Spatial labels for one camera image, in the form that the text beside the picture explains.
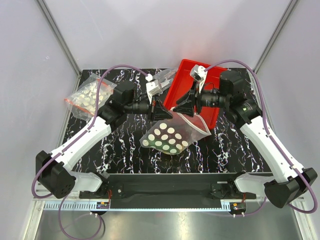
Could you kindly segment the polka dot zip bag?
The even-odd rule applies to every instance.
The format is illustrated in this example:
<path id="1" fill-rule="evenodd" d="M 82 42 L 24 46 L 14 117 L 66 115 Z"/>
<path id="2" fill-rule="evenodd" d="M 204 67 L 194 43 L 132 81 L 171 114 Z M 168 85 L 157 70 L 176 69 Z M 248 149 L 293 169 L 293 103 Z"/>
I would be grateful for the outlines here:
<path id="1" fill-rule="evenodd" d="M 198 114 L 193 117 L 171 111 L 173 118 L 157 121 L 140 139 L 141 146 L 166 155 L 178 155 L 211 132 Z"/>

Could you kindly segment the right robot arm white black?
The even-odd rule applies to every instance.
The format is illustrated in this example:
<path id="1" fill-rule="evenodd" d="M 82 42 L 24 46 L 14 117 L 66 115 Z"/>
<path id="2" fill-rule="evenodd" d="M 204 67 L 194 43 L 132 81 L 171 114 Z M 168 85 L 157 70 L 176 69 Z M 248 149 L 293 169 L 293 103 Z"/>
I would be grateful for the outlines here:
<path id="1" fill-rule="evenodd" d="M 227 184 L 228 195 L 239 198 L 245 193 L 266 197 L 275 207 L 283 208 L 304 194 L 318 177 L 313 168 L 305 168 L 282 145 L 263 112 L 243 91 L 244 79 L 233 70 L 220 74 L 217 90 L 204 90 L 207 72 L 196 65 L 190 71 L 190 90 L 176 102 L 173 111 L 192 117 L 204 107 L 223 109 L 224 116 L 254 144 L 269 166 L 272 176 L 240 172 Z"/>

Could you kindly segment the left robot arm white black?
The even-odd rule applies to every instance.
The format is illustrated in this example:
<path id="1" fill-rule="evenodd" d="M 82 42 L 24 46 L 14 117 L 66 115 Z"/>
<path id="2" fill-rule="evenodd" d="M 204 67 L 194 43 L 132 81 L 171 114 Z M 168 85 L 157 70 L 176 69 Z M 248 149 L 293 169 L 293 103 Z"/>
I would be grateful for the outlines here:
<path id="1" fill-rule="evenodd" d="M 57 199 L 71 192 L 91 192 L 103 198 L 108 193 L 107 177 L 94 172 L 75 172 L 73 168 L 94 145 L 120 127 L 129 114 L 146 115 L 149 121 L 173 117 L 156 96 L 137 97 L 135 84 L 122 82 L 98 109 L 97 116 L 78 133 L 50 153 L 42 150 L 36 155 L 33 183 L 39 182 Z"/>

